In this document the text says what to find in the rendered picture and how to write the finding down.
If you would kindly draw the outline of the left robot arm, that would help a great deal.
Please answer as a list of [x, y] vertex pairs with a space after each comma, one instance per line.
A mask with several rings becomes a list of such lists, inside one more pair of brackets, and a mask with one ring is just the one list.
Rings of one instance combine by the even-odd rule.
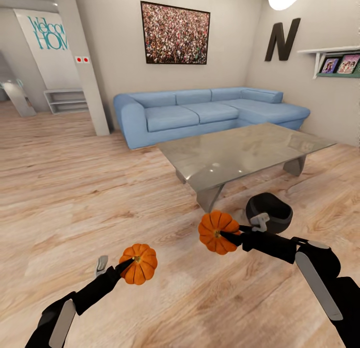
[[94, 303], [110, 293], [121, 273], [134, 261], [132, 258], [115, 268], [105, 270], [108, 255], [101, 255], [94, 265], [94, 280], [79, 292], [71, 292], [53, 302], [43, 312], [38, 328], [32, 333], [25, 348], [64, 348], [65, 340], [76, 312], [83, 314]]

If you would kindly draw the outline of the cauldron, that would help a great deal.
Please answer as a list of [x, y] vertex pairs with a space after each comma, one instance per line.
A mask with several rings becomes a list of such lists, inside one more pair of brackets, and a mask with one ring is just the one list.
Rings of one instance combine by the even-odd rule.
[[292, 208], [269, 192], [253, 196], [245, 209], [249, 223], [252, 217], [266, 212], [269, 216], [269, 221], [265, 223], [266, 231], [273, 234], [280, 234], [287, 230], [293, 217]]

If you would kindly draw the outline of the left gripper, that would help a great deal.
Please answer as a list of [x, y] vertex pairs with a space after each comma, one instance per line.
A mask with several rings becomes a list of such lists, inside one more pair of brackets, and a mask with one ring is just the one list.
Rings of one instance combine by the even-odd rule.
[[100, 275], [97, 279], [89, 283], [87, 287], [89, 288], [91, 295], [93, 296], [93, 303], [98, 302], [101, 298], [103, 298], [106, 294], [110, 293], [116, 283], [118, 282], [121, 273], [133, 262], [134, 260], [127, 259], [126, 261], [120, 263], [115, 268], [110, 266], [104, 271], [102, 275]]

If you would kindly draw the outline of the pumpkin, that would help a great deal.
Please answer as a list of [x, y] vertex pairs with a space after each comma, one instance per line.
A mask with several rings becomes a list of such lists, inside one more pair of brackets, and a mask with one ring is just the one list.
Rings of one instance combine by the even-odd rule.
[[236, 251], [237, 246], [221, 235], [221, 231], [241, 235], [240, 224], [232, 219], [228, 213], [218, 210], [202, 217], [198, 226], [199, 240], [204, 243], [210, 251], [225, 255], [230, 251]]
[[136, 243], [126, 248], [119, 263], [131, 258], [134, 261], [120, 274], [127, 283], [142, 285], [154, 276], [158, 260], [156, 251], [149, 244]]

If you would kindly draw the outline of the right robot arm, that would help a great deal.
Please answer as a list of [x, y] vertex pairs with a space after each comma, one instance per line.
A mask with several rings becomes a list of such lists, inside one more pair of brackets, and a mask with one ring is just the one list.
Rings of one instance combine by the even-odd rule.
[[240, 225], [240, 235], [220, 234], [236, 246], [242, 245], [244, 251], [254, 248], [288, 263], [296, 262], [345, 347], [360, 348], [360, 287], [350, 276], [338, 277], [341, 263], [331, 247], [267, 232], [269, 220], [264, 212], [250, 219], [252, 226]]

